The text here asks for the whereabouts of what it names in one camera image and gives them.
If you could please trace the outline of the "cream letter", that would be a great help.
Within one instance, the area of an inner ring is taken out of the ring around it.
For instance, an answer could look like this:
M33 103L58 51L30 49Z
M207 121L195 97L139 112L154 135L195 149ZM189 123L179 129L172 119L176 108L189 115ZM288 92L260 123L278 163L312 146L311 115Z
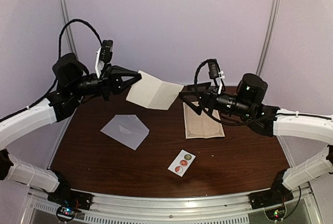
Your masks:
M142 78L131 86L126 100L144 108L168 110L184 87L162 81L141 70L138 73Z

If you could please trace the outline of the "pale blue envelope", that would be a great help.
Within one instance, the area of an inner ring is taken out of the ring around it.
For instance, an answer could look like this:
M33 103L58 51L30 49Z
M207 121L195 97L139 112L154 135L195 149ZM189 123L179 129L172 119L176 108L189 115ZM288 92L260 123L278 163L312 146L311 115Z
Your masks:
M115 115L100 131L134 151L150 132L136 115Z

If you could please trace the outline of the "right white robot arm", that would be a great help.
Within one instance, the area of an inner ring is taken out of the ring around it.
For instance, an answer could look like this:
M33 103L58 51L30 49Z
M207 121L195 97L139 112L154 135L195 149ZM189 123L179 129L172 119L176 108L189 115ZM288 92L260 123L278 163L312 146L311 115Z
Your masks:
M322 141L327 146L303 163L280 172L273 188L267 192L267 200L279 203L286 195L301 184L332 173L332 117L289 111L262 103L268 84L259 76L243 75L235 94L220 92L209 82L190 85L179 98L197 115L205 113L214 121L214 110L229 116L237 116L240 122L230 120L228 126L248 126L263 136L294 136Z

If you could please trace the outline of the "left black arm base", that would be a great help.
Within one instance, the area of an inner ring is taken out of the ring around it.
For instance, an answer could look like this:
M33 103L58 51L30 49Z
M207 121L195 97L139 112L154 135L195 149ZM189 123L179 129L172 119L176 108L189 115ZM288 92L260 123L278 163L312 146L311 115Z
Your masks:
M47 192L47 199L64 207L90 210L93 195L63 187L55 192Z

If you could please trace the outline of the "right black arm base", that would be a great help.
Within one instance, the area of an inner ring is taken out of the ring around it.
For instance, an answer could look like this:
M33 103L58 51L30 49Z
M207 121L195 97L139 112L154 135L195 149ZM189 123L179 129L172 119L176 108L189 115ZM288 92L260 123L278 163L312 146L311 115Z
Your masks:
M293 194L286 188L271 187L268 190L258 191L249 194L252 209L266 208L274 205L282 205L286 201L293 199Z

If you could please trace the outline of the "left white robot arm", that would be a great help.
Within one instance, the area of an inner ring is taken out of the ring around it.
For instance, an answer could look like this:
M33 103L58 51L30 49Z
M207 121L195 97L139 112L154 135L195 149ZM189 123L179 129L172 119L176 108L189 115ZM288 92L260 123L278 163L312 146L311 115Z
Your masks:
M62 56L52 67L57 90L20 113L1 121L1 180L13 180L53 193L63 205L75 200L72 190L63 184L59 174L17 159L7 146L24 135L46 125L61 122L73 115L84 96L103 97L119 95L139 81L142 76L106 62L103 69L89 73L74 53Z

